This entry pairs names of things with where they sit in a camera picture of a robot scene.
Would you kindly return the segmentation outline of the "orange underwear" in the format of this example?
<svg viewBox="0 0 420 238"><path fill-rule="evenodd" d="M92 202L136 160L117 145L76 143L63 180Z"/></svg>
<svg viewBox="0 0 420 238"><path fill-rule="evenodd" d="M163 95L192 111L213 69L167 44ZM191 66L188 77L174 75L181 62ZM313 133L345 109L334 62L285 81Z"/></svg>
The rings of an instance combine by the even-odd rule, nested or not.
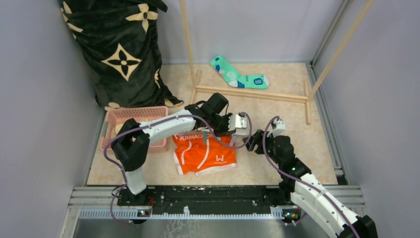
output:
<svg viewBox="0 0 420 238"><path fill-rule="evenodd" d="M230 143L231 136L214 138L207 134L207 142L203 143L203 133L174 135L174 162L179 175L189 172L196 176L203 176L221 172L238 166L236 150L218 143Z"/></svg>

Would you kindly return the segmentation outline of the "white multi-clip hanger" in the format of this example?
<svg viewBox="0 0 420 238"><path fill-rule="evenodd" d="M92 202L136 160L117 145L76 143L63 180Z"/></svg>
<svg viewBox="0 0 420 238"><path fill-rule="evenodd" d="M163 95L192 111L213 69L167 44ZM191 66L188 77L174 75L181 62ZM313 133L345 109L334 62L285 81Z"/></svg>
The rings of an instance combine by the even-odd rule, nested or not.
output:
<svg viewBox="0 0 420 238"><path fill-rule="evenodd" d="M231 137L231 141L230 141L229 145L230 146L234 146L236 140L237 140L237 135L236 134L233 134L232 137Z"/></svg>

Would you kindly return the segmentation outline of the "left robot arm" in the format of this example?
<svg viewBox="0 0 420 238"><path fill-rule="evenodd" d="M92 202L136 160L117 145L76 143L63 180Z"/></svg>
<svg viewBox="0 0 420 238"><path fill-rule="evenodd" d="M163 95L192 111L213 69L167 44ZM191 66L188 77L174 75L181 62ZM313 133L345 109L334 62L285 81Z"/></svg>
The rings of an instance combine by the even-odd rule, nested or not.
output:
<svg viewBox="0 0 420 238"><path fill-rule="evenodd" d="M236 132L241 126L239 115L221 112L228 100L220 93L214 93L206 101L187 105L179 112L148 122L127 120L121 131L107 146L111 147L116 159L121 163L129 199L136 205L143 205L149 198L146 190L142 165L145 163L149 147L167 137L206 127L215 136L226 136Z"/></svg>

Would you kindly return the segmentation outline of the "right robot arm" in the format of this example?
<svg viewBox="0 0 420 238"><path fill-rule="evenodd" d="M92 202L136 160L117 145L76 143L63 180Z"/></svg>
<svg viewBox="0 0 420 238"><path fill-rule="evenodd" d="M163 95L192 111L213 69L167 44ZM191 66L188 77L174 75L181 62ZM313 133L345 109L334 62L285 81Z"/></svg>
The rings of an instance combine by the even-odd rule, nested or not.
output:
<svg viewBox="0 0 420 238"><path fill-rule="evenodd" d="M279 172L279 199L284 204L301 207L330 238L376 238L375 222L368 215L350 210L315 177L295 155L289 136L273 136L261 129L243 138L250 152L265 155Z"/></svg>

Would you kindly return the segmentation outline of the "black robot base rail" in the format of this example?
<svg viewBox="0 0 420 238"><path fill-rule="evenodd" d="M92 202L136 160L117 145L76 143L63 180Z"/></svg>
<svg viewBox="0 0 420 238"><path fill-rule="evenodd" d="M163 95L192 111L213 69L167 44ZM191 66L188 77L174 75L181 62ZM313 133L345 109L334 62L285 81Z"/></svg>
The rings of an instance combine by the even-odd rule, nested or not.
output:
<svg viewBox="0 0 420 238"><path fill-rule="evenodd" d="M137 195L124 188L119 206L145 206L154 215L265 215L298 219L302 209L277 185L186 186L149 185Z"/></svg>

